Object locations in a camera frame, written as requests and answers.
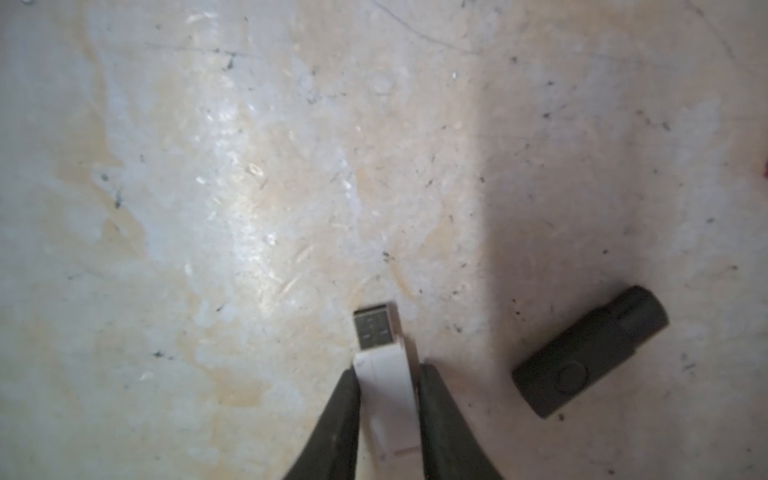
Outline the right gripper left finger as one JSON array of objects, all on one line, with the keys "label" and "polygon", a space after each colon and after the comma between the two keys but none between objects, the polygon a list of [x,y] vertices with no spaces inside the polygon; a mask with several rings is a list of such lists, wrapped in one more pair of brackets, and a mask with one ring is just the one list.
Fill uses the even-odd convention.
[{"label": "right gripper left finger", "polygon": [[360,407],[360,385],[354,370],[348,368],[341,374],[314,430],[285,479],[354,479]]}]

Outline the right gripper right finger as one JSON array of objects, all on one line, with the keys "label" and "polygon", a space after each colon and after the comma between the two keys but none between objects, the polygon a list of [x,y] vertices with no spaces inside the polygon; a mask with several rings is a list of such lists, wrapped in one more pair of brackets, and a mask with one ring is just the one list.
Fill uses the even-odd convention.
[{"label": "right gripper right finger", "polygon": [[435,365],[420,365],[417,393],[424,478],[502,479]]}]

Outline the white usb drive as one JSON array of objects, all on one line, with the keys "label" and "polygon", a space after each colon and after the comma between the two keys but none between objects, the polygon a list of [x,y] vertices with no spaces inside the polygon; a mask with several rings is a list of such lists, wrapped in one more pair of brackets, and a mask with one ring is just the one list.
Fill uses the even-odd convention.
[{"label": "white usb drive", "polygon": [[406,342],[390,303],[353,313],[360,351],[353,369],[360,385],[374,448],[390,462],[421,448],[416,392]]}]

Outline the black usb drive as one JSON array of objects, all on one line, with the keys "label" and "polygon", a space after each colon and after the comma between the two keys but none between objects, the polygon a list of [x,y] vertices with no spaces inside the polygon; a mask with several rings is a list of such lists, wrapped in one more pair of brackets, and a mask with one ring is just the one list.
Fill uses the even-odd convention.
[{"label": "black usb drive", "polygon": [[650,290],[629,287],[514,368],[513,382],[536,415],[545,419],[668,325],[664,306]]}]

